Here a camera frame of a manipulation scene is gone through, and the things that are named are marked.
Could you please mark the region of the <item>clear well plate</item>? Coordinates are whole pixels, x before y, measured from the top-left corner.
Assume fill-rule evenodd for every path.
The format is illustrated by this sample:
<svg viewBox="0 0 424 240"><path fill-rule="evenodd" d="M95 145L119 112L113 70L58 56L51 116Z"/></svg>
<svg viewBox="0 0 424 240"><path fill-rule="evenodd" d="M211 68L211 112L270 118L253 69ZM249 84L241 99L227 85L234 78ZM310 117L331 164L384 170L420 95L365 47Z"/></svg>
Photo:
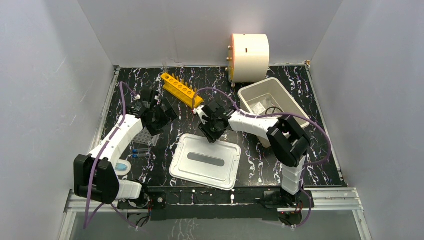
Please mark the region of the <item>clear well plate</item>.
<svg viewBox="0 0 424 240"><path fill-rule="evenodd" d="M145 128L132 139L132 142L155 147L159 141L160 135L161 134L151 135L150 132Z"/></svg>

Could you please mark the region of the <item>yellow test tube rack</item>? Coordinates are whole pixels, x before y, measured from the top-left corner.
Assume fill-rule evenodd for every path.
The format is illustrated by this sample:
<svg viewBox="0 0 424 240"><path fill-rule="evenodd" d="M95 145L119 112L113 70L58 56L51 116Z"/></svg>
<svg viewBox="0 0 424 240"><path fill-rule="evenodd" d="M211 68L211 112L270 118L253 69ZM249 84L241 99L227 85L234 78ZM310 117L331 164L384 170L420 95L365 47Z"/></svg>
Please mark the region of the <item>yellow test tube rack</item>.
<svg viewBox="0 0 424 240"><path fill-rule="evenodd" d="M160 78L164 81L163 89L168 91L182 103L191 109L199 107L204 100L200 96L195 96L195 90L180 82L168 73L162 73Z"/></svg>

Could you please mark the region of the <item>white bin lid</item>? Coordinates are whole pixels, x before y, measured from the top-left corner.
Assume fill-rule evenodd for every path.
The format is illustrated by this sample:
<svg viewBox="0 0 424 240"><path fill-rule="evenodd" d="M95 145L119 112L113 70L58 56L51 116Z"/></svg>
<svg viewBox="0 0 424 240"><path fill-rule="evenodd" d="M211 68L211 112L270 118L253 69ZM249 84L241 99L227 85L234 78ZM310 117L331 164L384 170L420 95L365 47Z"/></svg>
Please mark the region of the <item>white bin lid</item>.
<svg viewBox="0 0 424 240"><path fill-rule="evenodd" d="M236 184L241 148L224 141L210 143L206 137L181 136L169 173L172 177L224 191Z"/></svg>

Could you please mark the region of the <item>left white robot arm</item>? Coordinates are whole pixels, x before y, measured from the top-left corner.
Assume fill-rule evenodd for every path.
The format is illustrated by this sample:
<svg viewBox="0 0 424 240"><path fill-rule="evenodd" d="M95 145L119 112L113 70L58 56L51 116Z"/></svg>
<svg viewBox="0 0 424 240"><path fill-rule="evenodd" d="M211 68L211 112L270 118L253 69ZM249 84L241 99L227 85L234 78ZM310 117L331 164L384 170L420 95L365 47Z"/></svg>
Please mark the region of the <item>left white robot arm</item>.
<svg viewBox="0 0 424 240"><path fill-rule="evenodd" d="M77 196L103 204L130 200L137 208L149 203L149 194L134 180L119 179L116 166L132 140L144 129L151 136L163 133L164 127L178 116L169 100L160 98L155 90L144 90L134 102L123 104L117 124L107 136L86 155L79 154L73 162L74 192Z"/></svg>

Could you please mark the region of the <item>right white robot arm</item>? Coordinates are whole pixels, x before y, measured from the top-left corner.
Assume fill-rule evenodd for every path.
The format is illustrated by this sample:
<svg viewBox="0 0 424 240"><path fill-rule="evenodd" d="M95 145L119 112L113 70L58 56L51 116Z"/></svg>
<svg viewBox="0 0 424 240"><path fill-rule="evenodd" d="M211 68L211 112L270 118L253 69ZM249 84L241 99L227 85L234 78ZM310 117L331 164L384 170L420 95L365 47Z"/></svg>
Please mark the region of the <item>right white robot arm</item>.
<svg viewBox="0 0 424 240"><path fill-rule="evenodd" d="M215 143L226 131L266 139L282 163L282 202L295 207L301 201L302 172L311 139L293 116L252 115L243 110L226 109L215 101L198 106L193 113L199 117L198 127L209 143Z"/></svg>

